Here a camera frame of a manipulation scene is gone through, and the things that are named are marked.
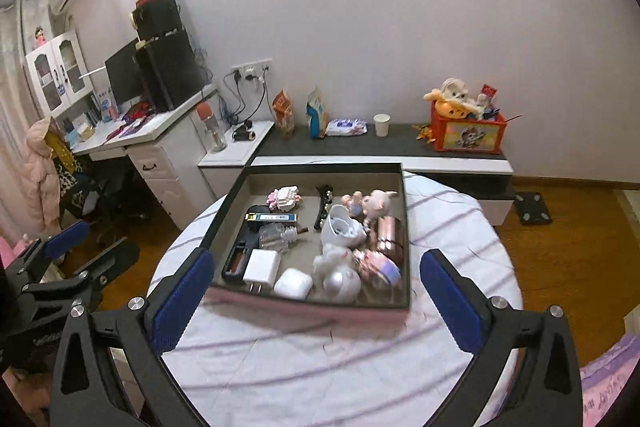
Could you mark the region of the black remote control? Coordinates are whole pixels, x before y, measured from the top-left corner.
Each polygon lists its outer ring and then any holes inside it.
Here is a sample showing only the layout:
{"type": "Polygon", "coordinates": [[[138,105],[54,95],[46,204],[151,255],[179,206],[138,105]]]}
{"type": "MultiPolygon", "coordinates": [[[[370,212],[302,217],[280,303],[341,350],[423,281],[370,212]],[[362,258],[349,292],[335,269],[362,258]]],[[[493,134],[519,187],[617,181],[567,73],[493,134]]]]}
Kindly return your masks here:
{"type": "Polygon", "coordinates": [[[256,215],[270,213],[267,206],[254,205],[248,208],[245,219],[241,225],[238,236],[233,243],[231,253],[228,254],[221,277],[224,283],[230,285],[242,285],[243,277],[250,260],[250,254],[259,245],[259,231],[266,224],[262,218],[256,215]]]}

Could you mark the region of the blue gold rectangular box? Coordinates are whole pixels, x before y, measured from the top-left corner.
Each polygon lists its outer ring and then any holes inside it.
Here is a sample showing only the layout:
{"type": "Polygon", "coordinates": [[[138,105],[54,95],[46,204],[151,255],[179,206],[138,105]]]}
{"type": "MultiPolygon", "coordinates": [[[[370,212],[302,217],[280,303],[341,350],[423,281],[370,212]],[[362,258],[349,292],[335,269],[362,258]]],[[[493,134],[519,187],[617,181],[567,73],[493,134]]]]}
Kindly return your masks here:
{"type": "Polygon", "coordinates": [[[296,223],[297,216],[295,213],[265,213],[265,212],[248,212],[245,215],[247,222],[280,222],[280,223],[296,223]]]}

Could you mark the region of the white earbuds case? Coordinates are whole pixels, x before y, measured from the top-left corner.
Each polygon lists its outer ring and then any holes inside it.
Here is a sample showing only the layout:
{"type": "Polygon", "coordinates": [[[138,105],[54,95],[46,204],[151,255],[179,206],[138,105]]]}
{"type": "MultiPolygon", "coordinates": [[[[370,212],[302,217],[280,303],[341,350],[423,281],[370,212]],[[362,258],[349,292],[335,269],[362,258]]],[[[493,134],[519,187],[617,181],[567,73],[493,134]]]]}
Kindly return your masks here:
{"type": "Polygon", "coordinates": [[[305,300],[312,286],[314,286],[314,281],[309,274],[295,268],[288,268],[274,283],[273,292],[278,297],[305,300]]]}

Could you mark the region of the pink white brick toy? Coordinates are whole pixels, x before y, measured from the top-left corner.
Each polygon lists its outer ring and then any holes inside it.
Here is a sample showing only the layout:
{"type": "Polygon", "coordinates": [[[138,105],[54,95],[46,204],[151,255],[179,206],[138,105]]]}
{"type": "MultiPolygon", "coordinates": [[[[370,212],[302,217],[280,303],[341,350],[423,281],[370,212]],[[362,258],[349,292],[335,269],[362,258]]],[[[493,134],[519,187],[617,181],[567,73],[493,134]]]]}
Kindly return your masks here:
{"type": "Polygon", "coordinates": [[[267,196],[267,205],[271,211],[290,212],[302,200],[296,185],[275,188],[267,196]]]}

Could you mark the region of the pink purple brick toy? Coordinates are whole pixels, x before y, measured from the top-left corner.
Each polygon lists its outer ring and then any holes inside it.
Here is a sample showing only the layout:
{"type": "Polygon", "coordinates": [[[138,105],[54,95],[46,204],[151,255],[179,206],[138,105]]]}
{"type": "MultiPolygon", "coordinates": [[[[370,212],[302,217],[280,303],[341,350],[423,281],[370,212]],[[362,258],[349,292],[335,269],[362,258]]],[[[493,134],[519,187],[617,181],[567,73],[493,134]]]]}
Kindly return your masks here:
{"type": "Polygon", "coordinates": [[[395,262],[379,251],[352,252],[355,269],[360,277],[375,289],[393,289],[402,284],[402,275],[395,262]]]}

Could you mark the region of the rose gold metallic box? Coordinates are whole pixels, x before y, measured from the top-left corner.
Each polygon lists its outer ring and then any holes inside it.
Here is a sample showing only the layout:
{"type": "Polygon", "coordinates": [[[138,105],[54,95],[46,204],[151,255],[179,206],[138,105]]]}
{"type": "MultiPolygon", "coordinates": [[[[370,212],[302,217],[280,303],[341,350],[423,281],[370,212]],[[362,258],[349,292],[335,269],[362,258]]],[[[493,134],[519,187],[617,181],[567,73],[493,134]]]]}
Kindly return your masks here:
{"type": "Polygon", "coordinates": [[[369,249],[392,260],[396,265],[405,261],[406,234],[402,222],[392,216],[376,219],[370,228],[369,249]]]}

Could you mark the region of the pink baby figurine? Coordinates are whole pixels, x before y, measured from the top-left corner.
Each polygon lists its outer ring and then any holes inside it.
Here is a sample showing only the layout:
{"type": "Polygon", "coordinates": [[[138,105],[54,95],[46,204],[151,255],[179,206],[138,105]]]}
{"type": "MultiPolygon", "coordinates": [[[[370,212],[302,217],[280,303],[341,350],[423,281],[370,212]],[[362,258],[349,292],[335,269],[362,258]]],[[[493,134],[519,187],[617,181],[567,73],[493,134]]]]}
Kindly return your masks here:
{"type": "Polygon", "coordinates": [[[378,218],[388,216],[392,209],[392,199],[398,195],[395,191],[373,190],[368,195],[360,191],[345,194],[341,197],[341,204],[354,217],[363,217],[363,225],[370,227],[378,218]]]}

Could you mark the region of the black flower hair clip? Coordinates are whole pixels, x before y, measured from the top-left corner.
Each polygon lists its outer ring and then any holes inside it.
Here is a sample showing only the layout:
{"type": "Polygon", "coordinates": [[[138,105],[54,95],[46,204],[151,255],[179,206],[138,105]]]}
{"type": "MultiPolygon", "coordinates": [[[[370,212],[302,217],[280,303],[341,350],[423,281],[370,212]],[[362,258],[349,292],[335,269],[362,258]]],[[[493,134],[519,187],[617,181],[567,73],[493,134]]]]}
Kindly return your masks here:
{"type": "Polygon", "coordinates": [[[324,221],[328,217],[331,206],[333,205],[333,187],[328,184],[321,185],[317,188],[319,193],[319,210],[317,213],[316,221],[314,221],[314,229],[320,232],[323,227],[324,221]]]}

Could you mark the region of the pink hanging coat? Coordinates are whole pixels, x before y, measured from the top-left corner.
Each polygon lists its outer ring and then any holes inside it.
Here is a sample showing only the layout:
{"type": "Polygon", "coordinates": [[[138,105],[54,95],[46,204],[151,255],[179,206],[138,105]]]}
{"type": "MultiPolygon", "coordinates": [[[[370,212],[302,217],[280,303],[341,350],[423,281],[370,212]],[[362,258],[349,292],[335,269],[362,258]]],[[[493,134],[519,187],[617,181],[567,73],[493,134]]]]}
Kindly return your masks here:
{"type": "Polygon", "coordinates": [[[58,226],[60,220],[61,187],[53,150],[47,144],[52,119],[43,118],[30,127],[22,146],[21,182],[27,213],[34,220],[36,231],[44,232],[58,226]]]}

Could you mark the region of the white tablecloth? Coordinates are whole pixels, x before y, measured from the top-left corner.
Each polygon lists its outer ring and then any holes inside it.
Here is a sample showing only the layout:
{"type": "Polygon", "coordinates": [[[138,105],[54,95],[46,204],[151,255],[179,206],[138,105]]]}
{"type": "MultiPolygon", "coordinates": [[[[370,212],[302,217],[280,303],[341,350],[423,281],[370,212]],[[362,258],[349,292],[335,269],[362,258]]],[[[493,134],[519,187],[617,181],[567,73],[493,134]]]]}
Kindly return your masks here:
{"type": "MultiPolygon", "coordinates": [[[[488,296],[523,303],[470,195],[407,173],[413,260],[437,248],[488,296]]],[[[213,426],[421,426],[468,366],[420,282],[398,323],[336,323],[207,294],[164,363],[213,426]]]]}

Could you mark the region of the white desk with drawers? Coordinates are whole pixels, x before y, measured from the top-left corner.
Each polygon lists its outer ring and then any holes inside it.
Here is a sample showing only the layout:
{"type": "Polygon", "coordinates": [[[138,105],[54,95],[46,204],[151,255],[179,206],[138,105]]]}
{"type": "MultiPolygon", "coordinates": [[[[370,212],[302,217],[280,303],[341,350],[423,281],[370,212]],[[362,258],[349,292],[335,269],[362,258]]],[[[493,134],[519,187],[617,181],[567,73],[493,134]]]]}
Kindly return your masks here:
{"type": "Polygon", "coordinates": [[[215,194],[198,164],[207,154],[195,107],[216,93],[212,84],[178,108],[153,116],[136,132],[117,132],[118,121],[98,124],[96,133],[73,147],[77,156],[93,161],[126,157],[137,169],[157,202],[179,229],[186,228],[213,204],[215,194]]]}

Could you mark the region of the white power adapter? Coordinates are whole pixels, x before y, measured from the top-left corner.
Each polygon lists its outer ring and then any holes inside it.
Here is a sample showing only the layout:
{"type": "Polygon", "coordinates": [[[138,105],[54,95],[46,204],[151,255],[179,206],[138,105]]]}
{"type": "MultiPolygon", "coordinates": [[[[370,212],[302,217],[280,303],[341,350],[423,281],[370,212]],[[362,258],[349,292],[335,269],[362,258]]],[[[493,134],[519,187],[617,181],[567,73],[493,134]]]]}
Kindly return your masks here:
{"type": "Polygon", "coordinates": [[[243,283],[252,293],[271,291],[276,281],[281,254],[269,249],[253,249],[243,275],[243,283]]]}

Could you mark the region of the clear bottle with orange cap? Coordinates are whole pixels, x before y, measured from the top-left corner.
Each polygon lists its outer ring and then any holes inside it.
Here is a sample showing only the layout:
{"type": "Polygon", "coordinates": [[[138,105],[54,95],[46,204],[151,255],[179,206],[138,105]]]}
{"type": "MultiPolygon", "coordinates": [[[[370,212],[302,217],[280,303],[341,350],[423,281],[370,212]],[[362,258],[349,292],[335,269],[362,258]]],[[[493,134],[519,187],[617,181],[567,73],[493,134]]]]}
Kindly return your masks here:
{"type": "Polygon", "coordinates": [[[224,132],[218,124],[213,109],[206,101],[201,101],[195,107],[195,110],[204,126],[205,148],[207,152],[217,153],[224,150],[227,147],[227,141],[224,139],[224,132]]]}

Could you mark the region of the black floor scale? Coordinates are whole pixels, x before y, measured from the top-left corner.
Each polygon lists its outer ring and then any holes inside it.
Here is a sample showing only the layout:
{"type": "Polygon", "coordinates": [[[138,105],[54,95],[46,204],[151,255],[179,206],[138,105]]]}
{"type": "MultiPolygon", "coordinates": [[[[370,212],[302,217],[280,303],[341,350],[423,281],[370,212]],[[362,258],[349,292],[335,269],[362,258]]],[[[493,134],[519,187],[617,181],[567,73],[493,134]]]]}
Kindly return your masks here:
{"type": "Polygon", "coordinates": [[[539,192],[516,192],[514,207],[521,225],[550,225],[550,211],[539,192]]]}

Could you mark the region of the clear glass bottle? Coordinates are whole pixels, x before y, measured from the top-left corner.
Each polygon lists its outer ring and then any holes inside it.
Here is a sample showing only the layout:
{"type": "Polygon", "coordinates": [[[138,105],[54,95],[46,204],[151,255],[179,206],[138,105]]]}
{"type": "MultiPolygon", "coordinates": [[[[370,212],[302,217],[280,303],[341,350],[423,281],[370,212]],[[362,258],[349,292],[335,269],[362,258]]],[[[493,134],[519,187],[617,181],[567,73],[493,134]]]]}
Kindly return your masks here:
{"type": "Polygon", "coordinates": [[[293,227],[293,225],[282,225],[282,223],[270,223],[259,231],[258,246],[265,251],[277,251],[284,254],[290,250],[293,243],[297,242],[299,236],[308,232],[307,228],[293,227]]]}

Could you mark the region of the white glass-door cabinet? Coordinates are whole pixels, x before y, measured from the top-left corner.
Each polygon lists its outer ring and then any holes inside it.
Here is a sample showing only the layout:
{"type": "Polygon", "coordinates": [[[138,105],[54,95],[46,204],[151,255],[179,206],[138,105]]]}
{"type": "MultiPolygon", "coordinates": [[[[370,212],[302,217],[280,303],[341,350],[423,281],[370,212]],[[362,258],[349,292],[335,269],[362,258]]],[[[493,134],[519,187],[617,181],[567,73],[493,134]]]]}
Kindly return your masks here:
{"type": "Polygon", "coordinates": [[[70,30],[25,56],[28,78],[44,117],[56,118],[93,92],[76,35],[70,30]]]}

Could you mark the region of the black computer monitor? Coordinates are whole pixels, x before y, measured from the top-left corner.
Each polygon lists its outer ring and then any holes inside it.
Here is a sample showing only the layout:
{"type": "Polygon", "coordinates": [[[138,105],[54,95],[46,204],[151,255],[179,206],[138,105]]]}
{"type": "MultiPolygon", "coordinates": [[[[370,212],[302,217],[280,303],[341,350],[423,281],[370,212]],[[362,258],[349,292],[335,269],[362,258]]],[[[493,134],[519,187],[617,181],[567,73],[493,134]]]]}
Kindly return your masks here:
{"type": "Polygon", "coordinates": [[[131,40],[105,61],[108,80],[117,105],[142,100],[142,78],[134,59],[136,43],[136,40],[131,40]]]}

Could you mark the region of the black computer tower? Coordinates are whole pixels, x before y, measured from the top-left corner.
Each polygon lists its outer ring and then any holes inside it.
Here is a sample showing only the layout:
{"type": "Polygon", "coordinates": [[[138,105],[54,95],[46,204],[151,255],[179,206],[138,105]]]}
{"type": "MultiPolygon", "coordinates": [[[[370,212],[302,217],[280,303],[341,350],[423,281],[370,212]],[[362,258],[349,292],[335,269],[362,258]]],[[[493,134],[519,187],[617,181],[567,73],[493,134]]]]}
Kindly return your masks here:
{"type": "Polygon", "coordinates": [[[146,98],[156,113],[178,108],[206,85],[184,29],[146,42],[134,54],[146,98]]]}

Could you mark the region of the pink box with black rim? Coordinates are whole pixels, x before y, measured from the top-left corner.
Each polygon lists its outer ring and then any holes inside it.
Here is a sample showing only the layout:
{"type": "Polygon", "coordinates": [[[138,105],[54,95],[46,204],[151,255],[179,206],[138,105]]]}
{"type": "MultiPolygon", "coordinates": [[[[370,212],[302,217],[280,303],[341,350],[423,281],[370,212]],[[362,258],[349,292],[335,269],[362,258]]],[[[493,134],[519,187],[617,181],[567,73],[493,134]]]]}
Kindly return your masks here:
{"type": "MultiPolygon", "coordinates": [[[[363,217],[354,218],[363,225],[363,217]]],[[[369,249],[370,227],[364,227],[367,238],[360,246],[351,249],[365,251],[369,249]]],[[[411,307],[411,270],[408,239],[408,219],[405,202],[405,184],[402,169],[398,164],[336,164],[336,165],[288,165],[247,167],[235,181],[232,189],[224,198],[216,217],[201,243],[202,248],[214,257],[215,272],[212,286],[215,293],[224,300],[246,303],[254,307],[272,308],[279,312],[318,315],[325,319],[340,321],[396,321],[403,319],[411,307]],[[360,191],[363,195],[373,190],[395,191],[398,195],[392,199],[389,216],[399,219],[406,234],[405,261],[397,265],[402,284],[393,289],[375,289],[361,277],[361,291],[357,300],[350,305],[329,303],[323,300],[316,286],[312,286],[305,300],[292,300],[278,297],[271,291],[252,293],[243,283],[230,285],[221,277],[224,262],[231,253],[233,243],[238,236],[245,213],[250,206],[267,206],[267,196],[275,189],[296,185],[302,200],[290,212],[271,211],[270,213],[295,213],[296,223],[282,223],[293,227],[307,228],[308,232],[299,236],[290,250],[281,254],[277,279],[288,268],[295,268],[311,276],[312,262],[322,253],[321,231],[314,229],[319,210],[317,188],[328,184],[333,187],[333,205],[342,205],[341,197],[360,191]]]]}

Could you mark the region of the white silver round figurine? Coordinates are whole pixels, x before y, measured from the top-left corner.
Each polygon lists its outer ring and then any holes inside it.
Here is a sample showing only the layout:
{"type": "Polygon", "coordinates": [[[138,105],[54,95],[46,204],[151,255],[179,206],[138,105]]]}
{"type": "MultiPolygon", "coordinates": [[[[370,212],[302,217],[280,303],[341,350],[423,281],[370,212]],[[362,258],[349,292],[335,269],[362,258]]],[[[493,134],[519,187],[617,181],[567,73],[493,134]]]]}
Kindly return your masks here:
{"type": "Polygon", "coordinates": [[[312,280],[323,300],[329,303],[354,303],[361,291],[361,280],[354,268],[352,251],[344,246],[326,244],[312,262],[312,280]]]}

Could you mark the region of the white ceramic cup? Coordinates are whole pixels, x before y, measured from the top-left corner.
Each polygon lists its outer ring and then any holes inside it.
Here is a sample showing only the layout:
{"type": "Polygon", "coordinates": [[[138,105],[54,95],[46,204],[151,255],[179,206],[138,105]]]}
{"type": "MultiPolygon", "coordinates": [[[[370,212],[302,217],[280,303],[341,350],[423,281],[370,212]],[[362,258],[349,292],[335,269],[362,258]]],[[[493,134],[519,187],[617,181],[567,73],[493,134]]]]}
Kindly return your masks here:
{"type": "Polygon", "coordinates": [[[364,243],[367,231],[354,219],[343,205],[333,205],[324,220],[320,242],[322,246],[333,245],[354,249],[364,243]]]}

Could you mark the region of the orange snack bag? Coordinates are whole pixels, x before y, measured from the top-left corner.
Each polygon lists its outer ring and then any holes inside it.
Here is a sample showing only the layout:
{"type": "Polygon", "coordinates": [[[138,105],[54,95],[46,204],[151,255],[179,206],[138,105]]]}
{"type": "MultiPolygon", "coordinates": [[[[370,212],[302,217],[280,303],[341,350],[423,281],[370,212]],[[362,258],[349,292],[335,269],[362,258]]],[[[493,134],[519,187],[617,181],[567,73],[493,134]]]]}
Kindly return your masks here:
{"type": "Polygon", "coordinates": [[[294,133],[295,118],[293,105],[284,90],[281,90],[271,103],[274,119],[282,135],[288,138],[294,133]]]}

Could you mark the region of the blue white snack bag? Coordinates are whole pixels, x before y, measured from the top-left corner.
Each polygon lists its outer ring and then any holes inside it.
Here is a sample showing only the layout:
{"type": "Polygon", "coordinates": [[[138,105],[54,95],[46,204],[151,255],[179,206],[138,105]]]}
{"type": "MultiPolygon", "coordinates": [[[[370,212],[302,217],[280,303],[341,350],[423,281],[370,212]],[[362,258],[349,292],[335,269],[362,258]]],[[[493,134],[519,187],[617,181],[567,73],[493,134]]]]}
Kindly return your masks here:
{"type": "Polygon", "coordinates": [[[323,139],[326,136],[326,127],[329,124],[329,114],[323,95],[318,87],[315,87],[308,95],[306,104],[306,116],[311,139],[323,139]]]}

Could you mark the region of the red toy crate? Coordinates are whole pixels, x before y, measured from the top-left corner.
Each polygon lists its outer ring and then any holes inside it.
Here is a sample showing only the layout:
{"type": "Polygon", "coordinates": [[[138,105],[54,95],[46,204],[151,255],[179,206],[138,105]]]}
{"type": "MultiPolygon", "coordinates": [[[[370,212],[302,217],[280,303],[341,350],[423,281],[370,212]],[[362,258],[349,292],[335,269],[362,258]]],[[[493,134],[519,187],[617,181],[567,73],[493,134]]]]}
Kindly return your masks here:
{"type": "Polygon", "coordinates": [[[507,125],[500,114],[495,120],[451,119],[440,115],[432,103],[430,128],[439,152],[498,154],[507,125]]]}

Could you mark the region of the wet wipes pack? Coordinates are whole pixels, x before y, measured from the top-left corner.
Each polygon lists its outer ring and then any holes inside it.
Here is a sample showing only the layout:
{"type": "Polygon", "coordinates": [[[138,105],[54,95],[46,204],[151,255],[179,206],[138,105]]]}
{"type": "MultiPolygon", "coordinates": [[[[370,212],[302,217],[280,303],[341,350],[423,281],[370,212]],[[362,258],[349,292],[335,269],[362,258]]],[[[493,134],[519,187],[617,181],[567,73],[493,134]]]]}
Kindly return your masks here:
{"type": "Polygon", "coordinates": [[[358,136],[368,132],[362,119],[333,119],[326,126],[326,136],[358,136]]]}

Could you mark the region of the yellow white plush toy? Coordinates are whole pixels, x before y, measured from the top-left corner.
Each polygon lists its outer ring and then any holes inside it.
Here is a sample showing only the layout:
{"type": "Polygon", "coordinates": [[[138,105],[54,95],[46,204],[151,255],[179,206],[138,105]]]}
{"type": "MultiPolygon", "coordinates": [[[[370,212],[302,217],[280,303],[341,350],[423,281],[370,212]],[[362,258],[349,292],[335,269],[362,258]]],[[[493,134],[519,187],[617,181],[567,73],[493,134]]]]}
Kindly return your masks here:
{"type": "Polygon", "coordinates": [[[424,95],[423,100],[431,102],[440,117],[480,119],[483,116],[483,107],[469,98],[465,83],[457,78],[446,79],[439,89],[433,89],[424,95]]]}

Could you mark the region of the white paper cup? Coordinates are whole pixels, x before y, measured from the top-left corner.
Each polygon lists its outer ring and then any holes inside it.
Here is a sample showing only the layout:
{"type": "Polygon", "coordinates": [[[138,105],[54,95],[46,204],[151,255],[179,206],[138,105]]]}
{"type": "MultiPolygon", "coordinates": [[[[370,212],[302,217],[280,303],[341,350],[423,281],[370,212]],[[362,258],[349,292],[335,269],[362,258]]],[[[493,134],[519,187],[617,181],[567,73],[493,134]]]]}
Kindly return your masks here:
{"type": "Polygon", "coordinates": [[[390,115],[379,113],[373,117],[375,134],[378,138],[385,138],[390,130],[390,115]]]}

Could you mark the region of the wall power outlet strip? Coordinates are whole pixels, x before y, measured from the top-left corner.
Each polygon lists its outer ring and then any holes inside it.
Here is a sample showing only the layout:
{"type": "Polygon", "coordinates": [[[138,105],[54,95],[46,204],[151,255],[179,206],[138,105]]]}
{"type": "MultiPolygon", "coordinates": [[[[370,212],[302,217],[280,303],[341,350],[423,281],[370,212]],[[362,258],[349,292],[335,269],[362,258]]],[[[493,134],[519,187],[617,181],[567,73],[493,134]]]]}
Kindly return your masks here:
{"type": "Polygon", "coordinates": [[[231,72],[238,72],[243,78],[246,78],[247,76],[260,77],[270,69],[272,69],[271,58],[263,58],[258,61],[232,65],[230,68],[231,72]]]}

